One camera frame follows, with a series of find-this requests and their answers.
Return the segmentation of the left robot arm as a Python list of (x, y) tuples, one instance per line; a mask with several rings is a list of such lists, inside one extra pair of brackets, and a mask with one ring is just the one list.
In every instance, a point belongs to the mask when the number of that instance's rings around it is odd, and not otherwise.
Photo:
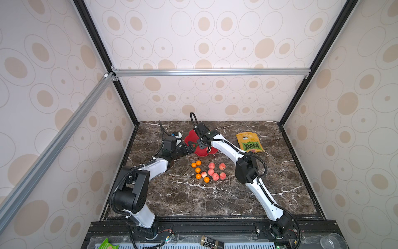
[(157, 226), (156, 216), (146, 204), (149, 182), (169, 170), (175, 160), (195, 152), (194, 143), (186, 144), (180, 132), (168, 133), (162, 122), (159, 126), (162, 142), (158, 151), (147, 163), (132, 168), (124, 166), (109, 196), (109, 206), (114, 213), (123, 215), (153, 236), (157, 234)]

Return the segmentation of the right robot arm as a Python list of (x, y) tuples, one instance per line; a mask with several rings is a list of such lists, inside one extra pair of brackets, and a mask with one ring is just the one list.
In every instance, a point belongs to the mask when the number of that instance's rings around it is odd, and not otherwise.
[(278, 205), (270, 192), (267, 190), (262, 177), (267, 175), (265, 162), (254, 153), (246, 152), (229, 142), (217, 130), (210, 130), (204, 123), (199, 122), (195, 113), (190, 113), (193, 130), (199, 137), (199, 146), (215, 148), (226, 155), (235, 163), (236, 179), (248, 187), (266, 212), (271, 223), (271, 234), (275, 239), (282, 239), (289, 231), (296, 231), (296, 240), (291, 246), (297, 249), (302, 240), (300, 226), (294, 215)]

